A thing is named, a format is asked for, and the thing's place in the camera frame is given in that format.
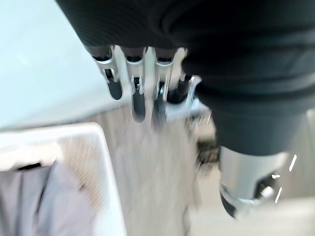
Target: gray cloth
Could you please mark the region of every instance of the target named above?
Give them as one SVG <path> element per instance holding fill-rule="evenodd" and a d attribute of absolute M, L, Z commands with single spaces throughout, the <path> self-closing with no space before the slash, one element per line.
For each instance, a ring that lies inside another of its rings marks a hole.
<path fill-rule="evenodd" d="M 94 213 L 64 165 L 0 172 L 0 236 L 92 236 Z"/>

